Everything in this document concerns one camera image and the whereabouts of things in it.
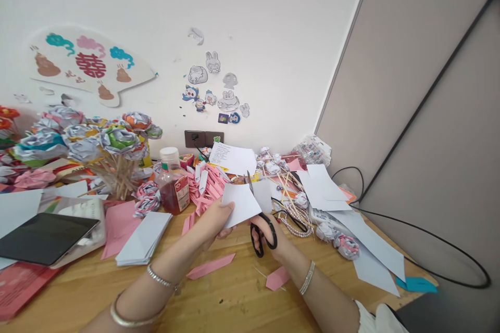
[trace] scissors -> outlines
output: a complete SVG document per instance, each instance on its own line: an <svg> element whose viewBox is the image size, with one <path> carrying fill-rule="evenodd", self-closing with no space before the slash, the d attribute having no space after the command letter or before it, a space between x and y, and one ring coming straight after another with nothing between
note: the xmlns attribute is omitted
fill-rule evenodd
<svg viewBox="0 0 500 333"><path fill-rule="evenodd" d="M248 176L248 185L249 185L250 191L252 192L252 195L253 195L254 194L254 187L252 186L252 179L250 178L250 172L246 171L246 174ZM259 213L259 216L262 217L267 222L267 224L269 225L269 227L271 228L272 239L273 239L274 245L271 245L269 243L269 241L267 240L267 238L266 238L266 242L267 242L267 245L269 246L269 248L271 250L274 250L278 246L278 238L276 237L276 230L274 230L274 225L272 224L271 220L269 220L269 218L266 215L264 215L262 212ZM257 248L255 247L254 236L252 235L252 230L253 229L255 229L255 232L258 234L258 237L259 237L259 245L260 245L259 249L260 249L260 252L257 251ZM262 231L260 230L260 228L257 225L253 224L253 223L250 224L250 238L252 239L252 246L254 247L254 251L255 251L255 253L257 254L257 256L259 258L262 258L264 256L264 247L262 247L261 237L262 237Z"/></svg>

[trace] black scissors handle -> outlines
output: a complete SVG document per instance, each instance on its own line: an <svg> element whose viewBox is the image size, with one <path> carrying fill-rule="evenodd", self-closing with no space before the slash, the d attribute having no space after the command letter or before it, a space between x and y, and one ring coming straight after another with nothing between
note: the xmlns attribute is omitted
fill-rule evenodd
<svg viewBox="0 0 500 333"><path fill-rule="evenodd" d="M271 220L269 220L269 218L266 215L264 215L263 213L259 213L259 216L262 217L267 222L267 224L269 225L269 227L271 229L273 245L269 243L267 238L266 238L266 242L267 242L267 245L269 246L269 248L271 250L274 250L278 246L278 238L276 236L276 230L274 230L274 225L272 224ZM255 229L255 232L257 233L257 235L259 237L260 252L257 251L257 248L255 247L254 236L252 235L253 229ZM253 223L250 224L250 238L252 239L252 246L254 247L254 251L259 258L262 258L264 256L264 247L262 246L262 240L260 239L261 234L262 234L262 231L260 230L260 228L257 225L255 225Z"/></svg>

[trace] white sleeve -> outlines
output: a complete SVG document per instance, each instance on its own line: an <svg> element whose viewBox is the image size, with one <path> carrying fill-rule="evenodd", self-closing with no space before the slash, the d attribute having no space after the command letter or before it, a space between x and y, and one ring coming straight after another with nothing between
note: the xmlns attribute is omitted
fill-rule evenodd
<svg viewBox="0 0 500 333"><path fill-rule="evenodd" d="M358 333L408 333L385 304L379 304L374 317L365 306L355 301L359 308Z"/></svg>

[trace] tablet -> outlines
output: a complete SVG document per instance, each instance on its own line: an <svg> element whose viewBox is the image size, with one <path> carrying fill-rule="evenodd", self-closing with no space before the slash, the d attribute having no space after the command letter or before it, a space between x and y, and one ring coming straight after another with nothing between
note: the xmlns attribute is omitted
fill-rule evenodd
<svg viewBox="0 0 500 333"><path fill-rule="evenodd" d="M39 213L0 238L0 257L52 265L98 223L96 219Z"/></svg>

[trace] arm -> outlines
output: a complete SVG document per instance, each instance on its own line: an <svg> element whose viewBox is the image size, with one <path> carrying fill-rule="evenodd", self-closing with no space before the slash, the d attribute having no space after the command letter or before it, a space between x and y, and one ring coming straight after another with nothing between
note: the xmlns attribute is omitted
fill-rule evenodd
<svg viewBox="0 0 500 333"><path fill-rule="evenodd" d="M288 240L274 217L267 216L274 225L278 240L278 247L272 250L272 256L283 264L295 286L300 289L309 272L311 260ZM256 224L272 243L271 230L264 219L255 216L251 222ZM258 234L253 231L252 236L255 245L259 246ZM304 301L323 332L358 332L358 306L317 267L304 294Z"/></svg>
<svg viewBox="0 0 500 333"><path fill-rule="evenodd" d="M151 268L159 277L172 284L177 284L189 271L198 255L208 249L216 238L227 237L232 229L219 232L234 209L234 203L222 207L220 200L215 201L198 222L167 249ZM158 314L173 294L174 289L165 287L144 272L118 298L116 311L127 321L144 321ZM110 307L105 308L85 328L83 333L142 333L149 332L151 325L140 328L124 328L116 324L110 314Z"/></svg>

